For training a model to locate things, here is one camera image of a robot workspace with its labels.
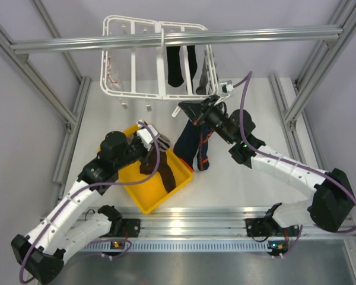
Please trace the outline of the brown sock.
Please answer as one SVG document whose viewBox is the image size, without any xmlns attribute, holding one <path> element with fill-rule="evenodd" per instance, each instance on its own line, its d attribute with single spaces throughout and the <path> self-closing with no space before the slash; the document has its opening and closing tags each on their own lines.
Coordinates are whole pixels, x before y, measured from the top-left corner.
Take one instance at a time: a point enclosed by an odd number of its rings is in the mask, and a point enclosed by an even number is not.
<svg viewBox="0 0 356 285">
<path fill-rule="evenodd" d="M 155 168 L 155 165 L 157 163 L 157 152 L 156 149 L 153 148 L 153 150 L 154 150 L 154 168 Z M 141 163 L 139 167 L 139 171 L 142 174 L 150 175 L 152 174 L 154 168 L 142 167 L 142 163 Z M 174 174 L 173 171 L 171 170 L 171 167 L 168 165 L 166 152 L 163 151 L 160 152 L 160 163 L 157 172 L 161 177 L 162 183 L 164 185 L 164 189 L 166 190 L 167 193 L 170 193 L 172 190 L 176 188 L 176 180 L 174 178 Z"/>
</svg>

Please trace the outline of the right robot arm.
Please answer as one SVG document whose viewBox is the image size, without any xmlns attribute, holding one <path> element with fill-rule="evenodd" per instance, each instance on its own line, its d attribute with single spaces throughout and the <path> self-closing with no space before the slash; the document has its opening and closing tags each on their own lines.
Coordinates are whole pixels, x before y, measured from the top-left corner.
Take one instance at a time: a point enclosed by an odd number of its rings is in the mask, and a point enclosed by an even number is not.
<svg viewBox="0 0 356 285">
<path fill-rule="evenodd" d="M 232 146 L 233 160 L 252 170 L 275 177 L 301 192 L 304 201 L 274 204 L 260 226 L 270 236 L 280 235 L 286 228 L 313 224 L 320 229 L 341 233 L 341 226 L 354 207 L 354 194 L 347 175 L 314 169 L 274 151 L 252 132 L 256 125 L 246 110 L 228 115 L 216 105 L 218 96 L 178 104 L 194 125 L 206 124 Z"/>
</svg>

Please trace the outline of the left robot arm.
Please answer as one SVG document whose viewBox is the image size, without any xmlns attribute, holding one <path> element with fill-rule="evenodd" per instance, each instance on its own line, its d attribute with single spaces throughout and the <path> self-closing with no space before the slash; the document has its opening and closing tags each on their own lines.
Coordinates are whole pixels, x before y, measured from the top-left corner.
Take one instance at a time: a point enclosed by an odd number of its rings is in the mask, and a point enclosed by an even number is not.
<svg viewBox="0 0 356 285">
<path fill-rule="evenodd" d="M 20 283 L 37 280 L 48 284 L 90 242 L 101 236 L 119 234 L 122 215 L 109 205 L 101 207 L 78 227 L 73 225 L 111 186 L 120 185 L 120 170 L 137 161 L 145 162 L 156 154 L 152 172 L 139 183 L 150 180 L 160 166 L 161 154 L 170 146 L 169 139 L 152 125 L 142 124 L 131 137 L 120 131 L 108 133 L 96 157 L 83 167 L 57 206 L 33 230 L 26 235 L 16 235 L 11 241 L 15 259 L 21 266 Z"/>
</svg>

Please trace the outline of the white clip drying hanger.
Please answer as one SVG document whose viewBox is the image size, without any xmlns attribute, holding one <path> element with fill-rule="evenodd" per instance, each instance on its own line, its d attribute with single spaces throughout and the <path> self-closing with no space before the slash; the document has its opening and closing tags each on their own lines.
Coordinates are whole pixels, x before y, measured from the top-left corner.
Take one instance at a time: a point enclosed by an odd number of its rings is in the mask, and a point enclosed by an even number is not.
<svg viewBox="0 0 356 285">
<path fill-rule="evenodd" d="M 102 92 L 118 99 L 128 109 L 130 99 L 144 99 L 147 111 L 153 100 L 182 101 L 199 100 L 210 95 L 197 95 L 195 90 L 202 74 L 204 57 L 211 70 L 211 87 L 215 95 L 219 92 L 216 64 L 211 45 L 201 45 L 196 50 L 198 69 L 190 83 L 187 46 L 180 46 L 180 65 L 184 83 L 174 88 L 168 84 L 166 47 L 133 47 L 106 49 L 101 53 L 100 88 Z"/>
</svg>

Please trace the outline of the grey sock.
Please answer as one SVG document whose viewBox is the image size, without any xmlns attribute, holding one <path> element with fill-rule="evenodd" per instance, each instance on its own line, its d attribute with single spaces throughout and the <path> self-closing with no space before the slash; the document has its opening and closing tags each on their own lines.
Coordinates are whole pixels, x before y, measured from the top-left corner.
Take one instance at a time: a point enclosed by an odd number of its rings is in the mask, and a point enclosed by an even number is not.
<svg viewBox="0 0 356 285">
<path fill-rule="evenodd" d="M 204 57 L 202 65 L 202 74 L 199 79 L 199 85 L 197 86 L 195 93 L 197 95 L 212 95 L 214 94 L 214 89 L 211 87 L 209 80 L 211 79 L 211 70 L 207 63 L 206 56 Z"/>
</svg>

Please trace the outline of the navy orange underwear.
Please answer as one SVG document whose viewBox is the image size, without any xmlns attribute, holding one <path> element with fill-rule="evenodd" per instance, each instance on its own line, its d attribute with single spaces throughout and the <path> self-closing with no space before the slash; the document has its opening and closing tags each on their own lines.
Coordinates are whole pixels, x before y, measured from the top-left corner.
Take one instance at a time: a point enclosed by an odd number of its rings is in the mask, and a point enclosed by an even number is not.
<svg viewBox="0 0 356 285">
<path fill-rule="evenodd" d="M 207 124 L 194 125 L 191 121 L 187 121 L 173 147 L 173 152 L 191 169 L 196 159 L 197 169 L 207 170 L 209 168 L 207 151 L 211 135 L 212 129 Z"/>
</svg>

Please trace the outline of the black sock left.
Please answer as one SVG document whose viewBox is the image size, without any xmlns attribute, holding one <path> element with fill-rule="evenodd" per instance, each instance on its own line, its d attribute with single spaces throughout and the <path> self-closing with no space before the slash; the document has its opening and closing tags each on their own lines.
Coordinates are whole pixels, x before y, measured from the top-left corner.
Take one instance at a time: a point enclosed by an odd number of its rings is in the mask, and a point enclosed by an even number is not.
<svg viewBox="0 0 356 285">
<path fill-rule="evenodd" d="M 168 66 L 168 84 L 174 88 L 184 83 L 180 65 L 180 46 L 166 47 L 167 66 Z"/>
</svg>

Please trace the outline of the black sock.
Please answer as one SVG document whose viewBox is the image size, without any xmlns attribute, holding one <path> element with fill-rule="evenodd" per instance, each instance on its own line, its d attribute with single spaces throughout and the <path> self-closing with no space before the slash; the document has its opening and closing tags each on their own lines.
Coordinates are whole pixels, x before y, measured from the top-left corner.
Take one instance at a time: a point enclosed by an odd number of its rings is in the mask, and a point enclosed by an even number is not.
<svg viewBox="0 0 356 285">
<path fill-rule="evenodd" d="M 184 83 L 180 65 L 180 46 L 166 47 L 167 66 L 168 66 L 168 84 L 174 88 Z"/>
<path fill-rule="evenodd" d="M 188 56 L 188 64 L 189 64 L 189 72 L 190 72 L 190 83 L 192 85 L 192 90 L 193 90 L 193 79 L 198 69 L 195 46 L 187 46 L 187 56 Z"/>
</svg>

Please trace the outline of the black sock right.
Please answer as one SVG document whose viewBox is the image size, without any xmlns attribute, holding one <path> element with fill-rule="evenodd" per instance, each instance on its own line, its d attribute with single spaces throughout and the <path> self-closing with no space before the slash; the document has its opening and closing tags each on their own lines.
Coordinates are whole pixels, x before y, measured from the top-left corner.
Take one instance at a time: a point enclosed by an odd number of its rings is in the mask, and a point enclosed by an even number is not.
<svg viewBox="0 0 356 285">
<path fill-rule="evenodd" d="M 190 83 L 192 85 L 192 90 L 193 90 L 193 79 L 198 69 L 195 46 L 187 46 L 187 56 L 188 56 L 188 64 L 189 64 L 189 72 L 190 72 Z"/>
</svg>

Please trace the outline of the aluminium crossbar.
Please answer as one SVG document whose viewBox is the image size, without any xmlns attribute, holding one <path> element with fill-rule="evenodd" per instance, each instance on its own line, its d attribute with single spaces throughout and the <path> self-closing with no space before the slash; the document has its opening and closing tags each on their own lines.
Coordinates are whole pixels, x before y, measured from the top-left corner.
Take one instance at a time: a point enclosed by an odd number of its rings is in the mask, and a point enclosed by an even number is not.
<svg viewBox="0 0 356 285">
<path fill-rule="evenodd" d="M 336 40 L 343 29 L 337 25 L 273 28 L 257 30 L 196 31 L 153 34 L 124 34 L 81 38 L 58 38 L 21 41 L 10 44 L 16 54 L 70 52 L 167 46 L 216 45 L 230 43 Z"/>
</svg>

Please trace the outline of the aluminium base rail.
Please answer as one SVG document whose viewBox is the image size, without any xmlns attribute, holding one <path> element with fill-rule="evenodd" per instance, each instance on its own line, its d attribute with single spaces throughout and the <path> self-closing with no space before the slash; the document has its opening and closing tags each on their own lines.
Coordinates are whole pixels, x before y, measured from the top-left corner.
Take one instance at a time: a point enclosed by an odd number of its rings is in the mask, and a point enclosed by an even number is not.
<svg viewBox="0 0 356 285">
<path fill-rule="evenodd" d="M 170 207 L 143 214 L 135 207 L 116 207 L 125 218 L 140 219 L 139 237 L 246 238 L 245 219 L 263 217 L 266 207 Z"/>
</svg>

